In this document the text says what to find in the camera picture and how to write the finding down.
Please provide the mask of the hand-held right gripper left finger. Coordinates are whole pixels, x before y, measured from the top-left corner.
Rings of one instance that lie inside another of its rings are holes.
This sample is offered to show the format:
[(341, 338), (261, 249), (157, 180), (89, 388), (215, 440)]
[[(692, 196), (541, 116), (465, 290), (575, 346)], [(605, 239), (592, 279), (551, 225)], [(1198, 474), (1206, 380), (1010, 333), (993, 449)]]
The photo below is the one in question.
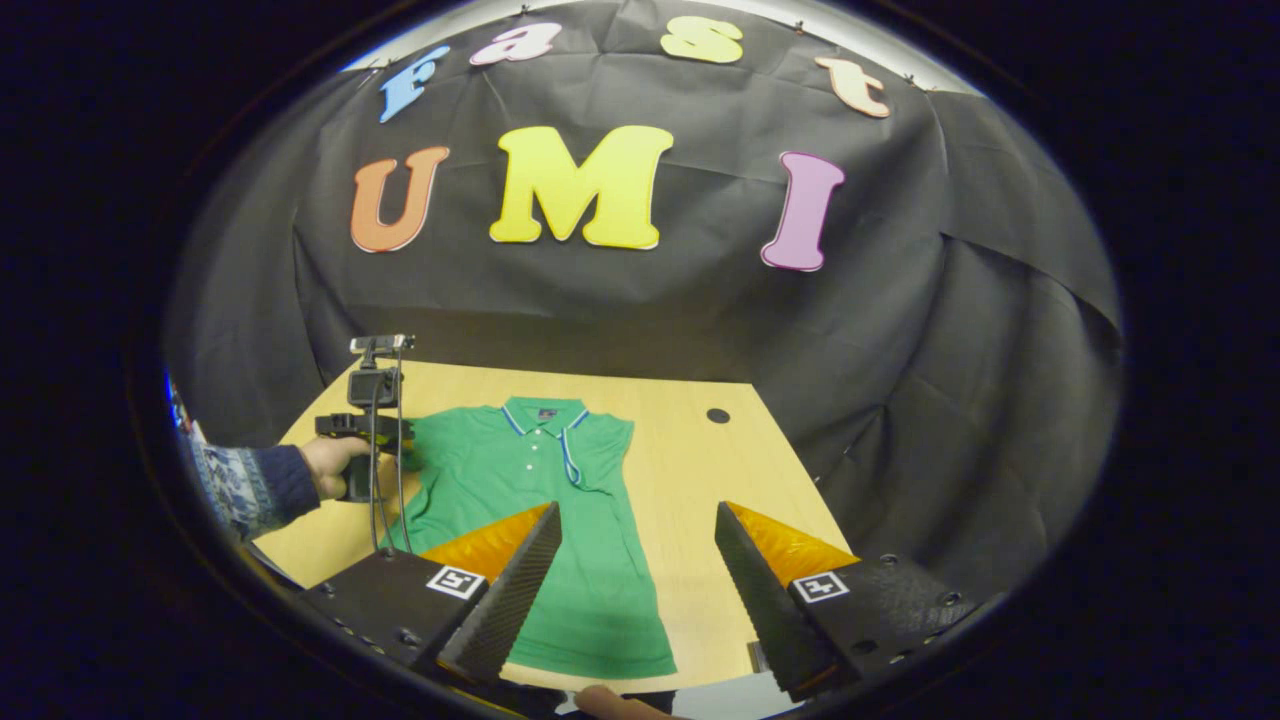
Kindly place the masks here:
[(499, 682), (561, 542), (561, 506), (540, 503), (424, 553), (375, 550), (301, 596), (375, 655), (471, 691)]

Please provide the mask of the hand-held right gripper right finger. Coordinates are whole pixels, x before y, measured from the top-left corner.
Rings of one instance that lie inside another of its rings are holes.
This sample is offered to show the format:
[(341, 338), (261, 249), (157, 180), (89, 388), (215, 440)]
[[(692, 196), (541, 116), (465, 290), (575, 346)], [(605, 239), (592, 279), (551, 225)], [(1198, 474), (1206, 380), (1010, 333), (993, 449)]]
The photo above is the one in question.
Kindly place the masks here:
[(740, 503), (718, 505), (714, 538), (792, 701), (893, 682), (986, 615), (904, 556), (860, 559)]

